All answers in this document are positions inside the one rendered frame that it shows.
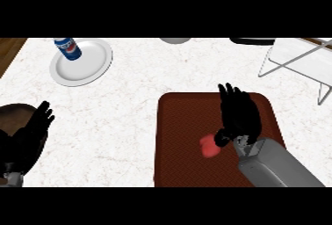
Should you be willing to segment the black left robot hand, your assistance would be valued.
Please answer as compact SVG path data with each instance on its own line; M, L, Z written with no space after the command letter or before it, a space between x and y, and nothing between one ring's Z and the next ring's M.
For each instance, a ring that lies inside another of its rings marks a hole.
M48 126L54 120L48 102L42 101L26 123L29 133L18 129L13 136L0 140L0 178L5 172L5 164L14 164L14 171L24 175L30 170L48 137Z

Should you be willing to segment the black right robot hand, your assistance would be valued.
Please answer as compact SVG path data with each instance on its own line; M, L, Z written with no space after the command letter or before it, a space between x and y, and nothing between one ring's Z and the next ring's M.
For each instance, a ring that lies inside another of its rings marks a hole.
M260 116L249 94L237 87L218 84L219 88L219 115L222 128L213 136L218 147L224 147L238 136L247 136L246 144L256 142L262 131Z

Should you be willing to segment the dark red tray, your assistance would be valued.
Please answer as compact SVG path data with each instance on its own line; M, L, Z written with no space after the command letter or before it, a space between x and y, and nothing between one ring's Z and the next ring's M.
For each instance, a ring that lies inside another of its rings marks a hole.
M156 187L249 187L234 148L206 158L198 140L221 125L216 92L169 92L157 100L154 133Z

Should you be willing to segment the brown round object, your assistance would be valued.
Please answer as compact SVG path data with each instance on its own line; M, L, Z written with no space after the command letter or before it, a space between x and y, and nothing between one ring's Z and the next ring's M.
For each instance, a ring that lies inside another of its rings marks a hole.
M27 104L8 104L0 106L0 140L13 136L18 129L26 133L30 130L26 128L26 123L36 108Z

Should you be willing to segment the red fruit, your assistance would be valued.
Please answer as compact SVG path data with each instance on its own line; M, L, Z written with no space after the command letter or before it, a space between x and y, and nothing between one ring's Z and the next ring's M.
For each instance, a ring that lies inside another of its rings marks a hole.
M215 142L213 142L213 134L206 134L198 139L198 148L200 148L201 156L204 158L210 158L219 153L219 147L215 145Z

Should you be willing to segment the black flat object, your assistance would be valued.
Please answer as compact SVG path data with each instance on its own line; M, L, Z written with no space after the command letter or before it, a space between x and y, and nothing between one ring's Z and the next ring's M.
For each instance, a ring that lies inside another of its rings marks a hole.
M229 38L235 44L269 46L274 43L274 38Z

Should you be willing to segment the white round plate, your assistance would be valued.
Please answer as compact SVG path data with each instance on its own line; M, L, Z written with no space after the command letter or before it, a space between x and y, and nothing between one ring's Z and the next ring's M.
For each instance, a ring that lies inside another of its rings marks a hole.
M80 50L79 58L70 61L63 53L57 52L48 66L52 80L67 87L92 82L111 64L111 48L104 40L79 39L76 44Z

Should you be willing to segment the grey round object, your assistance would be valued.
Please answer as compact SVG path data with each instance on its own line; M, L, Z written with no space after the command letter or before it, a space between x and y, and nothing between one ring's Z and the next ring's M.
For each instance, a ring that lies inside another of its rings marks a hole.
M159 39L165 43L173 44L173 45L182 44L182 43L185 43L190 40L190 38L159 38Z

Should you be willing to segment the blue soda can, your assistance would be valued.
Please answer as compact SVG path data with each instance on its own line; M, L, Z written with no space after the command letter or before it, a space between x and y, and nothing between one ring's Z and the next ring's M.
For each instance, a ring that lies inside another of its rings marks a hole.
M54 38L54 45L67 60L73 61L79 58L80 50L72 38Z

